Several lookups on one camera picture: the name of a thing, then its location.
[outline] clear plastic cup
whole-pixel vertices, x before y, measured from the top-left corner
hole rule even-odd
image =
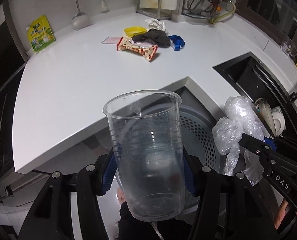
[[[138,220],[168,220],[184,208],[181,103],[176,93],[143,90],[103,108],[127,205]]]

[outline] yellow sauce pouch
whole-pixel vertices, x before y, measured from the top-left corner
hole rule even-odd
[[[55,41],[50,25],[44,15],[31,23],[28,38],[35,53],[40,52]]]

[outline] human hand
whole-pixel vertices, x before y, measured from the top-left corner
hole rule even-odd
[[[279,228],[279,226],[281,225],[281,222],[287,213],[286,209],[287,209],[288,205],[289,205],[288,202],[285,199],[283,199],[283,201],[282,201],[280,207],[278,208],[278,211],[274,217],[274,226],[276,229]]]
[[[118,197],[120,205],[126,201],[124,192],[120,187],[118,187],[118,190],[116,191],[116,196]]]

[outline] snack wrapper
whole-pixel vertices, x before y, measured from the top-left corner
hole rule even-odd
[[[141,48],[138,45],[132,44],[126,37],[122,37],[116,45],[117,51],[129,49],[141,54],[147,61],[151,61],[157,51],[157,45],[148,48]]]
[[[50,25],[44,15],[31,23],[27,35],[35,53],[40,52],[55,41]]]

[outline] candy bar wrapper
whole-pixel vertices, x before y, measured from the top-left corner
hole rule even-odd
[[[132,50],[141,54],[146,60],[151,61],[157,51],[157,45],[150,46],[148,48],[141,48],[137,45],[133,45],[127,38],[122,37],[119,43],[116,45],[117,51]]]

